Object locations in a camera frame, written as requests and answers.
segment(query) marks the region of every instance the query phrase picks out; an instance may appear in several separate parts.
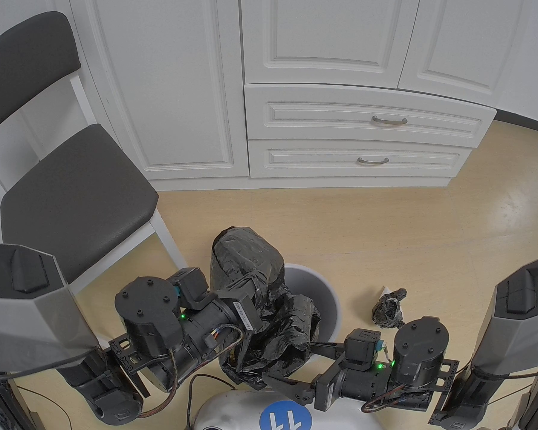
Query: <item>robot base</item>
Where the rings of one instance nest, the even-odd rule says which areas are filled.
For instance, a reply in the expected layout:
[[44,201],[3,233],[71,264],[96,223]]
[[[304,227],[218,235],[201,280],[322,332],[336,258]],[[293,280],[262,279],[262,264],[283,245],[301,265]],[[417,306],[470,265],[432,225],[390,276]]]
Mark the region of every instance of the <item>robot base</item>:
[[[288,398],[272,390],[220,393],[201,406],[194,430],[265,430],[259,424],[261,414],[268,406],[284,400]],[[313,418],[313,425],[307,428],[302,425],[299,430],[383,430],[373,415],[361,412],[362,405],[349,398],[335,401],[327,412],[316,411],[313,405],[308,405],[306,409]]]

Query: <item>trash bag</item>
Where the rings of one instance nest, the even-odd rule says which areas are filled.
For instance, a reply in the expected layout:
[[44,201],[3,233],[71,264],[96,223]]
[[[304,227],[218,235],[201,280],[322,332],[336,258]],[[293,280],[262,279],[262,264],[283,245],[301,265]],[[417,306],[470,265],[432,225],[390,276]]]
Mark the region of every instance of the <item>trash bag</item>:
[[373,323],[381,328],[400,328],[404,325],[401,301],[407,291],[400,288],[391,293],[383,294],[373,307]]
[[[261,374],[289,376],[311,355],[321,317],[313,301],[293,295],[285,285],[285,262],[277,249],[251,228],[231,227],[213,241],[209,286],[221,290],[242,279],[255,282],[253,304],[263,322],[257,334],[246,334],[233,353],[220,358],[221,369],[239,384],[261,390]],[[231,334],[223,347],[237,340]]]

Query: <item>dark baseboard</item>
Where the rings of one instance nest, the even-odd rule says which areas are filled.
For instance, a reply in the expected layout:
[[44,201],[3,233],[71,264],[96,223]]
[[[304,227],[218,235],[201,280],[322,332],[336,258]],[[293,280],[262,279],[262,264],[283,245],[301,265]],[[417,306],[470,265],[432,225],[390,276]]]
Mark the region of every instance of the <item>dark baseboard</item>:
[[522,115],[517,115],[516,113],[512,113],[510,111],[498,110],[494,119],[503,121],[504,123],[510,123],[512,125],[521,125],[523,127],[538,131],[538,121],[532,118],[526,118]]

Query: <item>chair seat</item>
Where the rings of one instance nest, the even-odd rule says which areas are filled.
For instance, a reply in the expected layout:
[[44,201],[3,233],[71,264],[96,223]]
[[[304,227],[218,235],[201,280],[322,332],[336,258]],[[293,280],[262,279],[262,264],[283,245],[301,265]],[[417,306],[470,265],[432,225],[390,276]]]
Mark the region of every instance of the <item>chair seat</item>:
[[149,221],[158,194],[101,125],[58,146],[4,195],[2,240],[53,254],[68,283]]

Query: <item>blue circle sticker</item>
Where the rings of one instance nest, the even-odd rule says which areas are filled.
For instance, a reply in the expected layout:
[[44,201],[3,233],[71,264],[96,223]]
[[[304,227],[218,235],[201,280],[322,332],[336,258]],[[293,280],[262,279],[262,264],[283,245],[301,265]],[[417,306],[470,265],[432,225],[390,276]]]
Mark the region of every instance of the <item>blue circle sticker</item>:
[[259,419],[261,430],[311,430],[312,425],[308,409],[288,400],[270,404]]

